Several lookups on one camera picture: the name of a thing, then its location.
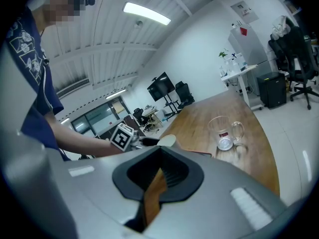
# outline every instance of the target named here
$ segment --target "red label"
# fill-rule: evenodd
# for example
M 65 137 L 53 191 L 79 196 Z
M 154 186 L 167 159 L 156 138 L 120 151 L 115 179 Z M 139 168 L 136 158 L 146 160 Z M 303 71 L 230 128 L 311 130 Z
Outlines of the red label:
M 228 133 L 226 132 L 226 133 L 221 133 L 220 135 L 219 135 L 219 137 L 225 137 L 225 136 L 227 136 L 228 135 Z
M 245 29 L 245 28 L 241 27 L 240 28 L 240 32 L 241 32 L 242 35 L 245 35 L 245 36 L 247 35 L 247 29 Z

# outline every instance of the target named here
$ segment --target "black cabinet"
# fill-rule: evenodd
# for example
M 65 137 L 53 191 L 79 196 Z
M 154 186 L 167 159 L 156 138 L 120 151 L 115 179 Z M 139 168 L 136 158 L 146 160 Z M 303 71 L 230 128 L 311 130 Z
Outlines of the black cabinet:
M 268 108 L 274 108 L 287 102 L 285 75 L 269 73 L 257 77 L 261 101 Z

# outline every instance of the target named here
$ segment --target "glass mug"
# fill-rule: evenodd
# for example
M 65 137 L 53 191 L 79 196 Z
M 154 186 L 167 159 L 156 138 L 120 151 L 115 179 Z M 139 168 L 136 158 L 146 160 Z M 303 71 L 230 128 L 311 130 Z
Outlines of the glass mug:
M 208 129 L 212 132 L 220 150 L 229 150 L 234 140 L 239 140 L 244 135 L 244 126 L 236 121 L 230 123 L 229 117 L 218 116 L 208 123 Z

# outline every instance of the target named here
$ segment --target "cup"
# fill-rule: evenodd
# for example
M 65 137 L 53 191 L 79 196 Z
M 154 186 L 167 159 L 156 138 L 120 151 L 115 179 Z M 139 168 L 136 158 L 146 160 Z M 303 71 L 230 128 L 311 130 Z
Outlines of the cup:
M 167 146 L 181 149 L 176 136 L 173 134 L 168 134 L 164 136 L 161 140 L 159 140 L 157 146 Z
M 229 150 L 234 140 L 239 140 L 244 135 L 244 126 L 236 121 L 230 123 L 229 117 L 218 116 L 208 123 L 208 130 L 212 133 L 220 150 Z

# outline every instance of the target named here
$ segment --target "television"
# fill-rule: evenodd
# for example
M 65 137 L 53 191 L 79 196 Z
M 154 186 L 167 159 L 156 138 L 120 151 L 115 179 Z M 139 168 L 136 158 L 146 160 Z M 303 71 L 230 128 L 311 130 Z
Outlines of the television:
M 160 92 L 160 90 L 158 89 L 157 83 L 156 81 L 154 81 L 149 87 L 148 87 L 148 91 L 150 93 L 150 95 L 152 96 L 152 98 L 154 99 L 154 101 L 156 102 L 158 99 L 161 99 L 163 97 L 162 93 Z
M 168 93 L 172 92 L 175 90 L 175 87 L 173 83 L 170 81 L 169 77 L 167 74 L 164 72 L 159 76 L 156 80 L 155 83 L 159 89 L 159 91 L 162 93 L 163 97 L 166 96 Z

